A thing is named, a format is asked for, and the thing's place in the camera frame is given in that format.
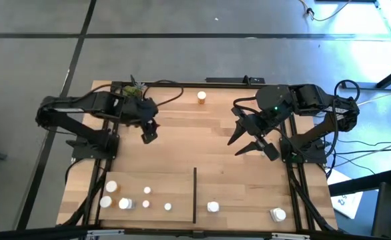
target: white label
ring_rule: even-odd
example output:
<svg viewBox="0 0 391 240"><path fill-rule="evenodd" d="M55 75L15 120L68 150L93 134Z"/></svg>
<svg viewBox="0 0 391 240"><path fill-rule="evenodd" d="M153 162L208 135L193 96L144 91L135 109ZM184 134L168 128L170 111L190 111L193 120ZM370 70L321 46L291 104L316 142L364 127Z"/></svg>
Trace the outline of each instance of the white label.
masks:
<svg viewBox="0 0 391 240"><path fill-rule="evenodd" d="M74 112L82 113L82 112L84 112L84 110L82 110L82 109L55 109L55 110L58 112L62 112L62 113L74 113Z"/></svg>
<svg viewBox="0 0 391 240"><path fill-rule="evenodd" d="M334 169L332 170L332 174L328 179L328 185L340 183L342 181L347 180L351 180L351 178ZM331 197L332 206L335 210L339 211L345 216L354 219L356 217L357 209L360 204L360 200L362 199L362 195L363 192L358 192L353 194Z"/></svg>
<svg viewBox="0 0 391 240"><path fill-rule="evenodd" d="M327 109L325 109L323 111L333 112L332 107L328 107ZM336 113L346 113L346 112L348 112L348 110L335 107L335 112Z"/></svg>

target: wire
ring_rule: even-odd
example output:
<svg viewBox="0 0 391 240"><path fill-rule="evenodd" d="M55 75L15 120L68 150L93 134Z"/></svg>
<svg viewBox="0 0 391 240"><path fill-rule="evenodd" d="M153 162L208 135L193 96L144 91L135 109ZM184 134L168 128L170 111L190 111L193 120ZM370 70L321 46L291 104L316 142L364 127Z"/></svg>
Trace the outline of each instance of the wire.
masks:
<svg viewBox="0 0 391 240"><path fill-rule="evenodd" d="M379 144L391 143L391 142L379 142L379 143L375 143L375 144L369 144L369 143L365 143L363 141L343 141L343 140L339 140L339 139L338 139L338 141L341 142L341 143L362 143L362 144L365 144L367 146L372 146L372 147L375 147L375 146L377 146Z"/></svg>
<svg viewBox="0 0 391 240"><path fill-rule="evenodd" d="M71 168L72 168L75 164L81 162L81 160L83 160L83 159L76 159L70 166L68 166L67 171L65 172L65 185L67 185L67 182L68 182L69 170L71 170Z"/></svg>
<svg viewBox="0 0 391 240"><path fill-rule="evenodd" d="M51 101L51 102L45 103L45 104L43 104L42 106L40 106L39 110L42 109L43 107L49 105L49 104L52 104L52 103L75 103L75 102L77 102L77 101L80 101L80 100L82 100L82 99L88 97L90 94L94 93L95 91L97 91L97 90L99 90L99 89L101 89L101 88L103 88L103 87L111 87L111 86L112 86L111 83L100 85L99 87L95 87L94 89L88 91L88 92L87 92L86 94L84 94L83 96L77 97L77 98L72 99L72 100L68 100L68 101L67 101L67 100Z"/></svg>
<svg viewBox="0 0 391 240"><path fill-rule="evenodd" d="M242 97L242 98L234 100L233 106L238 109L243 109L243 110L251 111L252 113L255 113L255 114L260 114L260 112L256 111L255 109L252 109L250 107L244 107L244 106L237 104L241 101L252 101L252 100L256 100L256 97Z"/></svg>
<svg viewBox="0 0 391 240"><path fill-rule="evenodd" d="M311 20L316 20L316 21L325 21L325 20L328 20L329 18L337 15L339 12L341 12L341 10L343 10L349 3L352 2L352 0L348 0L347 3L342 6L339 10L337 10L335 13L333 13L331 16L325 18L325 19L317 19L314 17L314 12L312 11L312 9L310 7L308 7L307 3L304 1L304 0L299 0L303 5L304 5L304 10L305 10L305 14L309 14L310 17L311 17Z"/></svg>
<svg viewBox="0 0 391 240"><path fill-rule="evenodd" d="M175 82L175 81L163 79L163 80L155 81L155 82L153 82L153 83L151 84L151 86L148 86L148 87L147 87L147 89L143 92L143 95L142 95L142 97L143 97L144 99L145 99L145 94L147 94L148 89L149 89L150 87L155 87L155 86L153 86L153 85L155 85L156 83L173 83L173 84L176 84L177 86L179 86L179 87L181 88L181 93L180 93L178 96L172 97L172 98L169 99L169 100L166 100L166 101L164 101L164 102L158 103L158 104L157 104L157 107L159 107L159 106L161 106L161 105L163 105L163 104L166 104L166 103L170 103L171 101L180 98L180 97L182 96L182 94L183 94L183 87L182 87L182 85L180 85L178 82Z"/></svg>
<svg viewBox="0 0 391 240"><path fill-rule="evenodd" d="M357 101L358 98L360 97L360 87L359 87L359 85L358 85L355 81L353 81L353 80L346 79L346 80L339 81L339 82L335 85L334 95L335 95L335 96L338 96L338 95L337 95L338 87L341 85L341 83L345 83L345 82L352 83L352 84L356 87L357 95L356 95L356 98L354 98L354 101Z"/></svg>
<svg viewBox="0 0 391 240"><path fill-rule="evenodd" d="M380 96L380 97L375 97L375 98L373 98L373 99L371 99L371 100L364 101L364 102L362 102L362 103L357 104L357 106L361 106L361 105L363 105L363 104L370 103L370 102L376 101L376 100L378 100L378 99L381 99L381 98L383 98L383 97L389 97L389 96L391 96L391 93L390 93L390 94L387 94L387 95Z"/></svg>
<svg viewBox="0 0 391 240"><path fill-rule="evenodd" d="M345 157L341 157L341 156L337 156L337 157L346 159L347 161L346 161L345 163L341 163L341 164L335 165L335 167L342 166L342 165L344 165L344 164L346 164L346 163L351 163L351 164L353 164L354 166L357 166L357 167L359 167L359 168L363 168L363 169L369 170L373 175L376 174L375 172L373 172L373 170L371 170L371 169L368 168L368 167L364 167L364 166L361 166L361 165L359 165L359 164L355 164L355 163L353 163L352 161L350 161L349 159L347 159L347 158L345 158Z"/></svg>
<svg viewBox="0 0 391 240"><path fill-rule="evenodd" d="M384 147L384 148L382 148L382 149L379 149L379 150L376 150L376 151L373 151L373 152L371 152L371 153L367 153L367 154L364 154L364 155L361 155L361 156L358 156L358 157L355 157L355 158L353 158L353 159L350 159L350 160L348 160L348 161L354 161L354 160L357 160L357 159L359 159L359 158L362 158L362 157L366 157L366 156L369 156L369 155L371 155L371 154L374 154L374 153L377 153L377 152L380 152L380 151L384 151L384 150L386 150L386 149L389 149L391 147L391 145L389 145L389 146L387 146L387 147Z"/></svg>
<svg viewBox="0 0 391 240"><path fill-rule="evenodd" d="M353 154L353 153L370 153L370 152L376 152L377 150L363 150L363 151L353 151L353 152L347 152L347 153L337 153L339 155L346 155L346 154ZM391 151L391 149L384 149L379 151Z"/></svg>

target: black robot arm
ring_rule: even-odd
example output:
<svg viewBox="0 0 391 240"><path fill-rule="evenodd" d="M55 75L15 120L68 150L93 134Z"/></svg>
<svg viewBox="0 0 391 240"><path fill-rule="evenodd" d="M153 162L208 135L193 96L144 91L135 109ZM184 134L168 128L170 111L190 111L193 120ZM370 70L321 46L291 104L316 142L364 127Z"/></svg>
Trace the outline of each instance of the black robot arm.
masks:
<svg viewBox="0 0 391 240"><path fill-rule="evenodd" d="M239 102L247 100L256 100L261 111L238 105ZM251 111L252 113L246 114L244 110ZM236 121L236 130L228 145L232 144L245 132L255 137L255 141L252 141L249 145L238 151L236 155L258 150L263 151L273 161L280 154L272 143L267 143L264 140L264 137L270 131L277 129L276 127L291 114L315 116L320 112L326 112L322 123L304 134L291 137L290 142L282 146L282 148L285 148L282 149L282 154L285 151L295 156L300 154L300 152L304 153L305 151L309 151L309 149L312 150L313 147L318 146L315 142L335 130L351 130L357 124L359 109L352 97L343 98L337 95L329 95L319 86L304 84L270 85L263 87L258 90L255 97L236 99L232 112L239 119ZM314 162L316 162L315 159L324 159L324 157L321 158L318 154L314 154L311 157L312 159L307 159L308 153L304 155L301 159L313 160Z"/></svg>
<svg viewBox="0 0 391 240"><path fill-rule="evenodd" d="M94 130L68 116L68 113L89 113L113 123L141 127L142 140L150 143L157 138L157 105L151 98L125 96L117 93L100 91L89 92L82 97L46 97L40 105L35 118L38 125L62 127L77 135L75 141L67 143L74 147L75 158L115 157L118 136L110 130Z"/></svg>

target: wooden tabletop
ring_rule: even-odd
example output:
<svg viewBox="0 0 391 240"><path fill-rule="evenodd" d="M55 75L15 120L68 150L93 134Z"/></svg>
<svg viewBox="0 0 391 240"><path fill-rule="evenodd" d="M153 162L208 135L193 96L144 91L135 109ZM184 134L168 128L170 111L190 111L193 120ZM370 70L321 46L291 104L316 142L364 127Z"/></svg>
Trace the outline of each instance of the wooden tabletop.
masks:
<svg viewBox="0 0 391 240"><path fill-rule="evenodd" d="M92 88L106 83L109 81L94 81ZM198 91L207 93L204 105L197 102ZM176 87L158 87L149 89L147 97L159 103L178 93ZM179 99L159 107L159 114L155 117L161 125L157 130L158 138L148 145L141 140L141 129L120 126L119 151L111 172L192 174L196 167L196 224L188 221L102 220L101 225L143 229L295 231L286 166L280 159L270 161L259 151L234 156L236 151L253 141L247 134L227 146L237 120L231 112L233 100L251 97L255 93L256 89L185 88ZM242 105L257 108L254 102ZM299 133L314 126L311 117L295 117ZM83 123L101 129L103 121L85 115ZM277 149L280 149L279 138L280 134L275 131L266 136L266 140ZM71 169L57 223L68 220L86 197L93 163L88 159ZM310 199L327 222L337 228L324 172L317 165L304 166ZM206 205L210 201L220 204L218 213L207 211ZM94 219L98 203L99 200L95 199L91 219ZM304 204L300 199L299 206L302 225L307 228ZM269 210L276 207L286 212L285 221L272 221Z"/></svg>

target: small white cap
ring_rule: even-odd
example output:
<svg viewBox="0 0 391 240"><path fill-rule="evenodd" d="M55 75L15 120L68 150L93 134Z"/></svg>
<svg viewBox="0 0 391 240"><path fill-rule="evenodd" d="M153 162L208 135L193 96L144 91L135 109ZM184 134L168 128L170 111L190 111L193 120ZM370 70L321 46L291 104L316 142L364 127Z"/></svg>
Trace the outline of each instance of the small white cap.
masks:
<svg viewBox="0 0 391 240"><path fill-rule="evenodd" d="M270 213L273 220L276 222L283 221L284 219L286 219L286 212L283 209L280 208L272 209Z"/></svg>
<svg viewBox="0 0 391 240"><path fill-rule="evenodd" d="M122 198L118 203L119 208L121 209L130 209L131 208L131 199Z"/></svg>
<svg viewBox="0 0 391 240"><path fill-rule="evenodd" d="M111 206L112 203L113 203L113 199L111 199L110 196L103 196L101 198L101 201L99 201L99 205L101 205L101 207L103 208Z"/></svg>
<svg viewBox="0 0 391 240"><path fill-rule="evenodd" d="M198 99L205 99L206 98L206 92L200 91L197 93Z"/></svg>
<svg viewBox="0 0 391 240"><path fill-rule="evenodd" d="M117 183L115 181L109 181L107 185L105 186L107 192L112 193L115 190L117 190Z"/></svg>
<svg viewBox="0 0 391 240"><path fill-rule="evenodd" d="M210 202L208 203L208 211L215 213L220 210L220 204L217 202Z"/></svg>
<svg viewBox="0 0 391 240"><path fill-rule="evenodd" d="M151 193L151 187L144 187L144 188L143 188L143 192L144 192L145 194Z"/></svg>
<svg viewBox="0 0 391 240"><path fill-rule="evenodd" d="M171 204L170 204L170 203L166 203L166 204L164 205L164 209L165 209L166 211L170 211L170 209L171 209Z"/></svg>
<svg viewBox="0 0 391 240"><path fill-rule="evenodd" d="M143 201L142 207L145 207L145 208L149 207L149 201L148 200Z"/></svg>

